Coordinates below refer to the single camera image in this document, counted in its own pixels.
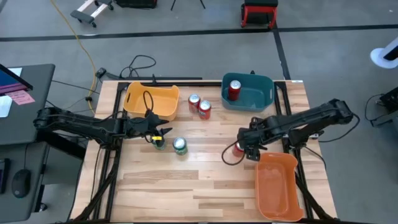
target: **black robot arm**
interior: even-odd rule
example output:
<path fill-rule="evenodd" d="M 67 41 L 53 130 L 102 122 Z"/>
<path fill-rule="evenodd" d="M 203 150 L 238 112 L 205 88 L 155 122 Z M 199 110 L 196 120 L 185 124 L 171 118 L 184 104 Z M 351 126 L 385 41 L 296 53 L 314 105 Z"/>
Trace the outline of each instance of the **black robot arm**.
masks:
<path fill-rule="evenodd" d="M 259 149 L 267 149 L 263 145 L 282 139 L 285 134 L 289 135 L 293 147 L 300 147 L 311 135 L 323 134 L 323 129 L 329 125 L 348 124 L 353 116 L 344 101 L 334 99 L 290 116 L 270 116 L 266 119 L 253 117 L 249 128 L 239 129 L 238 141 L 246 158 L 258 161 Z"/>
<path fill-rule="evenodd" d="M 92 118 L 60 108 L 44 108 L 38 111 L 34 126 L 39 131 L 67 131 L 94 139 L 101 147 L 111 149 L 118 138 L 163 136 L 172 128 L 157 130 L 157 126 L 168 121 L 159 119 L 151 110 L 145 118 Z"/>

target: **gray floor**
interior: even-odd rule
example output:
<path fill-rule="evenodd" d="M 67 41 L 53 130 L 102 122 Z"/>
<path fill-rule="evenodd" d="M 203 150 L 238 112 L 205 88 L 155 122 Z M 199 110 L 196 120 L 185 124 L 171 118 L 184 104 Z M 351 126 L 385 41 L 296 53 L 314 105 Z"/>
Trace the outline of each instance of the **gray floor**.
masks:
<path fill-rule="evenodd" d="M 177 0 L 173 12 L 172 0 L 161 0 L 158 8 L 150 11 L 115 6 L 113 12 L 106 11 L 97 18 L 97 29 L 69 16 L 83 1 L 58 0 L 57 4 L 78 34 L 240 28 L 242 0 L 203 1 L 206 10 L 199 0 Z M 71 35 L 49 0 L 8 1 L 0 21 L 0 37 Z M 382 25 L 397 21 L 396 0 L 280 0 L 277 19 L 279 27 Z M 291 32 L 280 36 L 290 75 L 294 80 L 304 80 L 310 104 L 316 106 L 332 98 L 346 100 L 362 120 L 346 138 L 322 144 L 338 216 L 357 222 L 396 223 L 398 133 L 389 124 L 372 128 L 364 120 L 364 104 L 369 96 L 385 93 L 398 83 L 397 69 L 381 69 L 369 59 L 370 51 L 396 38 L 398 30 Z M 272 79 L 283 79 L 272 33 L 96 39 L 84 40 L 83 44 L 97 68 L 112 73 L 119 73 L 135 55 L 147 54 L 156 59 L 157 65 L 143 70 L 142 76 L 154 73 L 220 79 L 228 72 L 255 70 Z M 91 85 L 90 62 L 75 40 L 0 42 L 0 49 L 0 62 L 6 66 L 54 63 L 55 80 Z M 147 63 L 137 61 L 138 65 Z M 85 90 L 52 83 L 49 100 L 65 108 L 86 94 Z M 86 109 L 84 101 L 71 108 Z M 369 107 L 370 116 L 380 113 L 382 108 Z M 322 139 L 339 136 L 347 129 L 329 128 Z M 50 205 L 46 212 L 33 214 L 21 223 L 66 220 L 80 165 L 67 158 L 57 151 L 50 152 L 53 169 L 49 178 L 66 179 L 63 184 L 46 188 L 44 202 Z"/>

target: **computer mouse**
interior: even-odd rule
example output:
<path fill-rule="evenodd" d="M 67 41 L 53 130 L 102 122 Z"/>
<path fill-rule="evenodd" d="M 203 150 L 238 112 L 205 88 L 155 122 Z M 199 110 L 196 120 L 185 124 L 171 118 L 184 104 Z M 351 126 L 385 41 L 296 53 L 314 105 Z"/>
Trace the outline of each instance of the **computer mouse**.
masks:
<path fill-rule="evenodd" d="M 27 169 L 19 170 L 12 178 L 11 189 L 15 197 L 25 197 L 30 190 L 30 171 Z"/>

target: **red soda can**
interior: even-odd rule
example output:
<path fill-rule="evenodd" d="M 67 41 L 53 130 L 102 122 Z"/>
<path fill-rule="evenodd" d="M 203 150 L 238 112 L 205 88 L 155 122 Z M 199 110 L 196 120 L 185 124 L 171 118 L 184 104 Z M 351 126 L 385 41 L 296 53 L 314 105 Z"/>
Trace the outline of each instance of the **red soda can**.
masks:
<path fill-rule="evenodd" d="M 197 94 L 192 94 L 188 98 L 189 111 L 191 113 L 198 113 L 200 97 Z"/>
<path fill-rule="evenodd" d="M 199 117 L 200 119 L 209 119 L 211 111 L 211 104 L 207 100 L 200 102 L 199 106 Z"/>
<path fill-rule="evenodd" d="M 241 146 L 239 145 L 239 143 L 237 142 L 235 144 L 235 148 L 232 151 L 232 154 L 234 154 L 234 156 L 242 158 L 243 154 L 244 154 L 244 150 L 241 148 Z"/>
<path fill-rule="evenodd" d="M 239 93 L 241 92 L 241 83 L 237 80 L 233 80 L 229 84 L 228 88 L 228 99 L 235 101 L 239 98 Z"/>

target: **teal basket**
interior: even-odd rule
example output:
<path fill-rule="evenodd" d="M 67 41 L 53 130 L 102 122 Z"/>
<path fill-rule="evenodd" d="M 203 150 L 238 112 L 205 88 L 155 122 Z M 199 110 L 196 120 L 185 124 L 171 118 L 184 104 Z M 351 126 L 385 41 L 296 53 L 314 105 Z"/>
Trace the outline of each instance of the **teal basket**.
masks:
<path fill-rule="evenodd" d="M 228 87 L 233 80 L 241 82 L 236 101 L 228 99 Z M 262 75 L 227 73 L 221 84 L 221 100 L 229 110 L 261 112 L 274 102 L 274 82 Z"/>

